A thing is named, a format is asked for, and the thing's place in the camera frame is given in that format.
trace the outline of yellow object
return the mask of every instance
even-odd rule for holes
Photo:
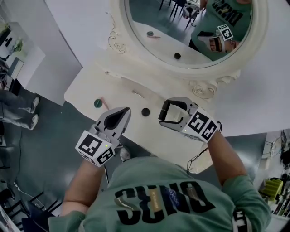
[[[278,194],[281,193],[283,181],[279,179],[266,180],[266,185],[260,190],[260,193],[269,196],[270,201],[275,201]]]

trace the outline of black and white fiducial tag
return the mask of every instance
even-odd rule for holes
[[[111,143],[85,130],[76,145],[76,150],[83,158],[101,167],[115,154],[111,146]]]
[[[232,39],[234,37],[230,28],[226,24],[218,26],[217,29],[221,33],[224,41],[227,41],[227,40]]]
[[[196,140],[208,143],[218,126],[214,119],[201,107],[191,116],[181,133],[192,136]]]

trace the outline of gray pants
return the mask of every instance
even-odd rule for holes
[[[10,122],[16,126],[30,129],[33,115],[30,113],[33,104],[22,96],[16,96],[5,90],[0,90],[0,121]]]

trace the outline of carved decoration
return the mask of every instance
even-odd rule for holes
[[[110,48],[113,49],[115,52],[119,54],[124,54],[127,51],[127,48],[126,48],[126,45],[122,43],[121,36],[118,33],[117,28],[116,28],[115,20],[110,13],[106,12],[106,14],[110,15],[113,21],[112,22],[113,28],[108,38],[108,44]]]
[[[231,81],[237,80],[240,71],[233,73],[231,76],[225,76],[212,81],[189,81],[192,93],[206,101],[209,101],[217,91],[218,85],[229,84]]]

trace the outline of green round object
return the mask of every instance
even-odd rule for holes
[[[94,102],[95,108],[101,108],[102,105],[103,105],[103,102],[101,101],[101,99],[95,100],[95,102]]]
[[[153,33],[153,31],[148,31],[148,32],[147,32],[147,35],[148,35],[148,36],[153,36],[154,33]]]

